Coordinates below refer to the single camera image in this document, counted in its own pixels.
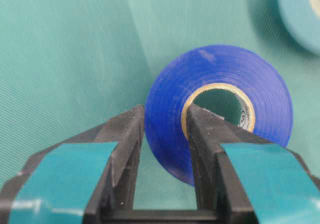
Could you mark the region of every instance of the blue tape roll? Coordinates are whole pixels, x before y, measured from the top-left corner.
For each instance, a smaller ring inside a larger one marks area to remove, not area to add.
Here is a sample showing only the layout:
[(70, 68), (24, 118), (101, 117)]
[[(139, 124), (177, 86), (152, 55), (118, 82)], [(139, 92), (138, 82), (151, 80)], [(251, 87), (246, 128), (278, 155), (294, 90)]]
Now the blue tape roll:
[(277, 0), (283, 24), (305, 49), (320, 54), (320, 0)]
[(145, 104), (145, 133), (159, 163), (193, 184), (188, 141), (181, 120), (185, 102), (199, 88), (233, 86), (253, 105), (253, 133), (286, 146), (292, 130), (292, 103), (277, 71), (248, 50), (214, 45), (191, 50), (169, 63), (155, 80)]

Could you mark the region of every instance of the green backdrop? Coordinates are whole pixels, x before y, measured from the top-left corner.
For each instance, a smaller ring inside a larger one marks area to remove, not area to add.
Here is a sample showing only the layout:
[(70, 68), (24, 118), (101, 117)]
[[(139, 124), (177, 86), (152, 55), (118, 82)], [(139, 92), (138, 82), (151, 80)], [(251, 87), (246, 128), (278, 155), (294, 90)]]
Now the green backdrop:
[[(0, 186), (34, 152), (144, 103), (176, 56), (228, 44), (262, 56), (292, 96), (289, 148), (320, 176), (320, 57), (274, 0), (0, 0)], [(135, 208), (195, 208), (143, 142)]]

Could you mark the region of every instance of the teal tape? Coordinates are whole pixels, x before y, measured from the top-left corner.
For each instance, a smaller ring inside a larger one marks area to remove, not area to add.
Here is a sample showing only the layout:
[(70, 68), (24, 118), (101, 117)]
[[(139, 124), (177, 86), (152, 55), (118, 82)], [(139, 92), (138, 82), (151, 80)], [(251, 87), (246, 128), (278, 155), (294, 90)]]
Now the teal tape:
[(320, 220), (320, 192), (296, 158), (276, 144), (223, 144), (260, 223)]
[(9, 224), (82, 223), (116, 144), (63, 144), (48, 153), (16, 196)]

